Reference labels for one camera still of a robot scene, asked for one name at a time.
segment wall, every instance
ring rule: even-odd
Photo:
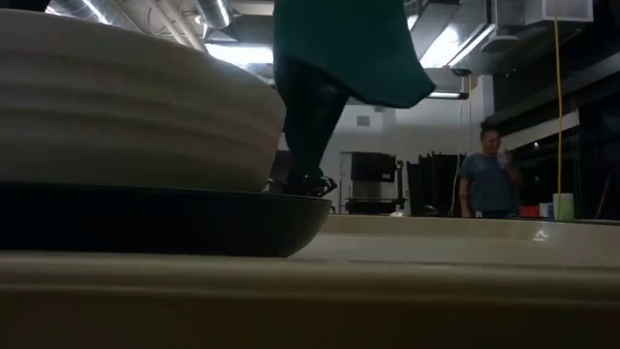
[[[417,163],[419,155],[433,151],[479,151],[480,124],[494,113],[492,85],[491,77],[481,76],[469,100],[426,99],[412,109],[395,111],[392,153]]]
[[[370,116],[370,126],[357,126],[359,115]],[[365,151],[382,152],[383,112],[375,111],[374,107],[347,106],[336,130],[327,145],[321,169],[326,176],[338,180],[340,176],[340,154],[342,152]],[[338,202],[337,190],[329,193],[326,199],[332,200],[334,206]]]
[[[568,130],[579,125],[579,112],[570,112],[562,117],[562,131]],[[556,135],[560,125],[558,119],[554,118],[532,126],[525,130],[509,134],[502,139],[502,147],[515,149],[516,147],[531,143],[551,135]]]

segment black leggings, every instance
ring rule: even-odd
[[[479,218],[491,218],[491,219],[503,219],[515,217],[515,215],[507,209],[498,209],[498,210],[490,210],[490,211],[477,211],[477,217]]]
[[[0,0],[0,8],[43,12],[49,0]]]
[[[284,132],[294,162],[289,183],[321,176],[323,153],[349,93],[323,71],[288,56],[275,54],[274,70],[287,107]]]

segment ceiling light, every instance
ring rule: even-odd
[[[473,42],[471,42],[468,46],[466,46],[463,50],[461,50],[461,52],[458,53],[458,55],[456,55],[456,57],[454,57],[449,62],[449,65],[453,67],[456,64],[458,64],[458,62],[460,62],[463,58],[465,58],[468,54],[470,54],[474,50],[474,48],[480,45],[482,40],[484,40],[487,36],[489,36],[489,34],[493,32],[493,30],[495,30],[495,24],[489,24],[489,26],[486,27],[486,29],[484,29],[484,31],[480,35],[478,35],[477,38]]]
[[[409,28],[409,31],[414,29],[414,25],[416,25],[418,18],[419,18],[418,15],[411,15],[407,17],[407,27]]]
[[[428,95],[428,98],[441,98],[441,99],[458,99],[461,97],[459,92],[433,92]]]
[[[428,48],[420,64],[424,68],[443,68],[458,53],[458,33],[449,25]]]
[[[54,8],[52,8],[51,6],[47,6],[46,8],[46,14],[50,14],[50,15],[57,15],[57,16],[61,16],[56,10],[54,10]]]
[[[225,46],[206,44],[209,53],[223,61],[233,63],[237,66],[244,66],[252,63],[273,63],[273,52],[271,48],[264,46]]]
[[[104,17],[104,14],[101,13],[101,11],[99,11],[99,9],[97,9],[95,7],[95,5],[93,5],[90,0],[81,0],[84,5],[86,5],[88,7],[88,9],[90,9],[90,11],[95,14],[95,16],[97,16],[97,19],[103,23],[103,24],[109,24],[108,20]]]

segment ductwork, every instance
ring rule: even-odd
[[[231,6],[238,13],[250,16],[272,16],[273,1],[231,0]]]
[[[553,20],[557,10],[558,20],[591,22],[593,17],[592,0],[561,1],[561,0],[502,0],[495,1],[495,22],[498,26],[526,26],[544,20]]]
[[[229,0],[195,0],[202,21],[209,29],[224,29],[233,22]]]
[[[460,1],[429,0],[420,10],[421,15],[416,21],[416,28],[411,32],[418,59],[422,59],[460,8]]]
[[[140,31],[113,0],[51,0],[48,8],[62,16]]]

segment person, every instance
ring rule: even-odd
[[[407,109],[435,85],[418,62],[402,0],[275,0],[274,77],[293,157],[285,193],[334,190],[321,160],[350,97]]]
[[[514,214],[514,186],[523,177],[511,163],[509,154],[500,152],[500,133],[487,122],[480,131],[481,152],[465,159],[459,170],[459,199],[463,217],[506,218]]]

